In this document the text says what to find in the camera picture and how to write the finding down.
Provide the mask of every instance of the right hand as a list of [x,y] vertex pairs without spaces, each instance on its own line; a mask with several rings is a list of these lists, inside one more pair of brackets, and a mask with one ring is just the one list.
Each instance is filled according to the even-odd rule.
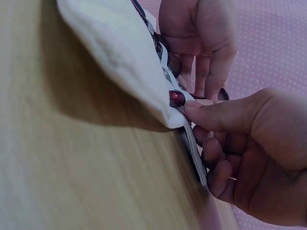
[[264,89],[201,103],[186,103],[185,114],[196,124],[210,192],[262,221],[307,226],[307,100]]

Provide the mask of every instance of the hand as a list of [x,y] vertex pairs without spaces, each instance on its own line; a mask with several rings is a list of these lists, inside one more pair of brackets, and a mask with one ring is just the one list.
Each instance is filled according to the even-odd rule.
[[262,221],[307,227],[307,100],[264,89],[202,103],[209,106],[186,103],[185,113],[196,124],[210,192]]
[[[231,0],[162,0],[159,27],[170,51],[182,62],[180,83],[190,93],[216,98],[236,54]],[[195,91],[191,70],[196,56]]]

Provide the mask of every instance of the white fabric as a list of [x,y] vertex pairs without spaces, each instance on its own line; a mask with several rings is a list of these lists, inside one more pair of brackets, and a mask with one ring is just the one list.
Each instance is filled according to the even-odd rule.
[[168,83],[153,39],[130,0],[57,3],[64,21],[115,84],[141,101],[166,127],[184,126],[184,116],[169,106]]

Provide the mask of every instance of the left hand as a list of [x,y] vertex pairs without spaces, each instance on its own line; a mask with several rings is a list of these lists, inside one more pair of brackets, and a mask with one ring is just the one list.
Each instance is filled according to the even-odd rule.
[[[159,27],[170,52],[182,62],[180,83],[190,93],[216,99],[236,54],[232,1],[162,0]],[[194,56],[195,87],[191,84]]]

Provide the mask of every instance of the pink background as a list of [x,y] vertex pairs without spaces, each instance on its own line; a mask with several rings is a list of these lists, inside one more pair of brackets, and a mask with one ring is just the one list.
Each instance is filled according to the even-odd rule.
[[[139,0],[158,18],[161,0]],[[239,51],[226,89],[231,99],[266,87],[307,89],[307,0],[236,0]],[[233,207],[242,230],[300,230],[263,223]]]

